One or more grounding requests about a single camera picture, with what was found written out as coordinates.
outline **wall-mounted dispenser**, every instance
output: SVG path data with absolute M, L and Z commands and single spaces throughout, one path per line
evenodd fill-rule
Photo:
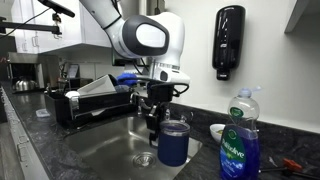
M 241 6 L 228 6 L 217 13 L 212 66 L 218 80 L 228 80 L 240 63 L 245 12 Z

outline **blue glove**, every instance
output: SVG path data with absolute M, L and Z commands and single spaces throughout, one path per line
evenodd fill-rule
M 137 78 L 137 76 L 135 74 L 131 74 L 131 73 L 122 73 L 120 76 L 117 77 L 118 84 L 119 85 L 127 85 L 129 87 L 137 84 L 137 80 L 121 81 L 121 79 L 125 79 L 125 78 Z

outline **coffee maker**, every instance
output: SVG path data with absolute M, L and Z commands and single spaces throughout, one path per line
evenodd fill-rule
M 8 53 L 8 78 L 14 93 L 58 87 L 59 58 L 54 55 Z

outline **sink drain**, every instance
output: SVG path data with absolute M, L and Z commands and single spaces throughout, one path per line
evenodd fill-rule
M 134 156 L 132 162 L 136 168 L 147 168 L 156 163 L 156 157 L 152 153 L 143 152 Z

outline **black granite countertop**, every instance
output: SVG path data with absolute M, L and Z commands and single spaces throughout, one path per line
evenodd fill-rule
M 99 176 L 82 161 L 82 158 L 63 141 L 66 135 L 78 131 L 62 128 L 53 118 L 44 120 L 36 116 L 36 110 L 45 108 L 43 93 L 12 94 L 8 83 L 2 83 L 2 85 L 51 179 L 99 179 Z M 183 114 L 188 119 L 192 119 L 187 121 L 191 126 L 190 136 L 203 143 L 199 152 L 175 179 L 220 179 L 219 146 L 211 137 L 209 126 L 225 123 L 226 115 L 176 104 L 170 105 L 170 108 L 173 116 L 178 117 Z M 136 116 L 136 113 L 106 118 L 89 124 L 81 131 L 128 116 Z M 282 159 L 289 158 L 302 165 L 304 173 L 320 177 L 320 153 L 318 152 L 320 136 L 318 134 L 265 123 L 258 123 L 257 126 L 260 130 L 261 168 L 274 167 L 270 159 L 281 166 Z M 260 174 L 259 179 L 299 180 L 303 178 L 284 177 L 280 172 L 272 172 Z

